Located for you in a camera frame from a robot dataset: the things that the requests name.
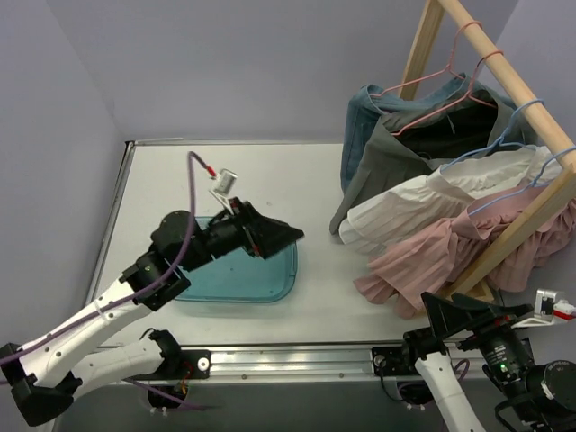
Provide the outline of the pink pleated skirt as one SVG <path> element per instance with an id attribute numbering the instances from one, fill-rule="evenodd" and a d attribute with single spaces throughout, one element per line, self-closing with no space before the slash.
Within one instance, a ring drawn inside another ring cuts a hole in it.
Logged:
<path id="1" fill-rule="evenodd" d="M 370 274 L 354 280 L 355 288 L 375 304 L 394 296 L 394 312 L 412 318 L 424 309 L 422 293 L 437 293 L 453 283 L 544 189 L 529 188 L 473 216 L 468 212 L 520 188 L 478 199 L 457 216 L 442 218 L 389 247 L 369 262 Z M 574 233 L 575 201 L 570 201 L 489 272 L 489 283 L 505 292 L 524 291 L 532 270 L 565 248 Z"/>

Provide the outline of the white pleated skirt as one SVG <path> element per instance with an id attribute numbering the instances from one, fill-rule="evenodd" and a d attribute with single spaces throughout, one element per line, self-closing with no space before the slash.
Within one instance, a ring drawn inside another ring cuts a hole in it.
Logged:
<path id="1" fill-rule="evenodd" d="M 478 199 L 534 179 L 553 180 L 561 167 L 551 157 L 546 147 L 528 146 L 442 166 L 352 207 L 337 234 L 361 255 L 380 255 L 431 223 L 457 216 Z"/>

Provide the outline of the blue wire hanger front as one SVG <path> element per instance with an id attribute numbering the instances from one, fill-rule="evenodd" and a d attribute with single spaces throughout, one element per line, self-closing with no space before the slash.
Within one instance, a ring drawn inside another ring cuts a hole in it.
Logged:
<path id="1" fill-rule="evenodd" d="M 522 188 L 517 189 L 515 192 L 512 192 L 512 193 L 505 193 L 505 194 L 503 194 L 503 195 L 500 195 L 500 196 L 498 196 L 497 198 L 492 199 L 491 201 L 486 202 L 486 203 L 484 203 L 483 205 L 480 205 L 479 207 L 474 207 L 474 208 L 472 209 L 472 211 L 468 211 L 468 214 L 469 214 L 470 216 L 473 216 L 473 215 L 475 215 L 475 214 L 477 214 L 477 213 L 479 213 L 479 212 L 482 212 L 483 210 L 489 208 L 490 206 L 492 206 L 492 205 L 495 204 L 495 203 L 498 203 L 498 202 L 507 200 L 508 198 L 511 198 L 511 197 L 518 196 L 518 195 L 522 194 L 524 191 L 526 191 L 526 190 L 529 189 L 529 188 L 544 187 L 544 186 L 549 185 L 551 182 L 547 182 L 547 183 L 540 183 L 540 182 L 539 182 L 539 180 L 541 179 L 541 177 L 544 175 L 545 170 L 548 168 L 548 166 L 549 166 L 550 164 L 559 165 L 559 164 L 560 164 L 559 159 L 560 159 L 560 158 L 563 158 L 565 155 L 573 152 L 574 150 L 575 150 L 575 146 L 572 145 L 571 147 L 569 147 L 569 148 L 567 148 L 567 149 L 565 149 L 565 150 L 562 150 L 562 151 L 560 151 L 560 152 L 558 152 L 558 153 L 555 153 L 555 154 L 551 155 L 551 156 L 541 165 L 540 171 L 536 174 L 536 176 L 534 177 L 534 179 L 531 180 L 531 181 L 529 181 L 529 182 L 528 182 L 527 184 L 525 184 Z"/>

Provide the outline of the blue wire hanger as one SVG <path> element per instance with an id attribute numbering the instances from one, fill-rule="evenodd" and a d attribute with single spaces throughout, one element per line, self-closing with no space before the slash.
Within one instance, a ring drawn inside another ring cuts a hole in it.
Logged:
<path id="1" fill-rule="evenodd" d="M 542 106 L 545 106 L 545 100 L 542 98 L 536 98 L 536 99 L 533 99 L 531 101 L 528 101 L 527 103 L 523 103 L 511 114 L 508 125 L 506 126 L 506 128 L 490 145 L 486 146 L 485 148 L 478 148 L 478 149 L 474 149 L 474 150 L 468 151 L 466 153 L 463 153 L 460 157 L 457 157 L 456 159 L 452 160 L 448 164 L 442 165 L 438 169 L 438 171 L 440 173 L 444 173 L 450 167 L 454 166 L 455 164 L 457 164 L 457 163 L 459 163 L 459 162 L 461 162 L 467 158 L 471 158 L 472 156 L 477 156 L 479 154 L 482 154 L 483 156 L 485 156 L 486 154 L 492 152 L 498 146 L 504 146 L 504 147 L 517 146 L 517 147 L 524 147 L 525 148 L 527 145 L 524 144 L 523 142 L 505 143 L 504 139 L 509 135 L 509 133 L 512 130 L 512 127 L 516 124 L 518 116 L 527 107 L 534 105 L 534 104 L 541 104 Z"/>
<path id="2" fill-rule="evenodd" d="M 573 152 L 574 150 L 575 150 L 575 146 L 572 145 L 571 147 L 569 147 L 569 148 L 567 148 L 567 149 L 565 149 L 565 150 L 562 150 L 562 151 L 560 151 L 560 152 L 558 152 L 558 153 L 555 153 L 555 154 L 551 155 L 551 156 L 541 165 L 540 171 L 536 174 L 536 176 L 534 177 L 534 179 L 531 180 L 531 181 L 529 181 L 529 182 L 528 182 L 527 184 L 525 184 L 522 188 L 517 189 L 515 192 L 512 192 L 512 193 L 505 193 L 505 194 L 503 194 L 503 195 L 500 195 L 500 196 L 498 196 L 497 198 L 492 199 L 491 201 L 486 202 L 486 203 L 484 203 L 483 205 L 480 205 L 479 207 L 474 207 L 474 208 L 472 209 L 472 211 L 468 211 L 468 214 L 469 214 L 470 216 L 473 216 L 473 215 L 475 215 L 475 214 L 477 214 L 477 213 L 479 213 L 479 212 L 482 212 L 483 210 L 489 208 L 490 206 L 492 206 L 492 205 L 495 204 L 495 203 L 498 203 L 498 202 L 507 200 L 508 198 L 511 198 L 511 197 L 518 196 L 518 195 L 522 194 L 524 191 L 526 191 L 526 190 L 529 189 L 529 188 L 544 187 L 544 186 L 549 185 L 551 182 L 547 182 L 547 183 L 540 183 L 540 182 L 539 182 L 539 180 L 541 179 L 541 177 L 544 175 L 545 170 L 548 168 L 548 166 L 549 166 L 550 164 L 559 165 L 559 164 L 560 164 L 559 159 L 560 159 L 560 158 L 563 158 L 565 155 Z"/>

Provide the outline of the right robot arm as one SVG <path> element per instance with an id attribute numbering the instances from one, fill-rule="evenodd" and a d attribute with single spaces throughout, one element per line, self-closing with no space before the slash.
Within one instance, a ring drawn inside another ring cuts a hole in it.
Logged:
<path id="1" fill-rule="evenodd" d="M 484 429 L 455 376 L 445 344 L 462 331 L 470 335 L 457 342 L 457 349 L 481 353 L 484 374 L 505 398 L 495 406 L 494 416 L 506 430 L 513 430 L 501 415 L 507 409 L 530 431 L 575 429 L 575 364 L 568 360 L 537 364 L 517 334 L 520 329 L 574 320 L 573 304 L 546 290 L 537 292 L 533 304 L 517 306 L 499 306 L 460 293 L 446 300 L 424 292 L 421 300 L 429 325 L 405 333 L 400 360 L 424 380 L 448 430 Z"/>

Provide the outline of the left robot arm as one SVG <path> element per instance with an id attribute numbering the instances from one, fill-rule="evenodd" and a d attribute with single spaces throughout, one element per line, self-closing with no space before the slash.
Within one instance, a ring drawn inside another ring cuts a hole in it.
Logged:
<path id="1" fill-rule="evenodd" d="M 234 197 L 201 227 L 189 211 L 169 213 L 152 232 L 148 251 L 94 301 L 45 336 L 1 348 L 1 371 L 17 409 L 31 427 L 48 423 L 85 394 L 133 376 L 171 377 L 183 366 L 182 348 L 154 329 L 117 348 L 97 348 L 190 287 L 185 273 L 241 249 L 268 259 L 302 239 L 288 223 L 260 214 Z"/>

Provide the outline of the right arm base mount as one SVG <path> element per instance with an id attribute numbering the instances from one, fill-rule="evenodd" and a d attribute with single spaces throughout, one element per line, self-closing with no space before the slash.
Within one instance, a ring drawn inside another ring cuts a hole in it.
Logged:
<path id="1" fill-rule="evenodd" d="M 416 376 L 415 357 L 403 345 L 373 346 L 373 373 L 382 377 Z"/>

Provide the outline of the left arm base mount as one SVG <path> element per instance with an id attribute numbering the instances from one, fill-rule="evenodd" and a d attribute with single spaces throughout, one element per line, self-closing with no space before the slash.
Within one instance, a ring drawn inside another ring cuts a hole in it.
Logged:
<path id="1" fill-rule="evenodd" d="M 210 377 L 212 352 L 207 349 L 182 348 L 168 330 L 149 328 L 142 336 L 157 343 L 163 359 L 152 373 L 136 375 L 150 381 L 205 380 Z"/>

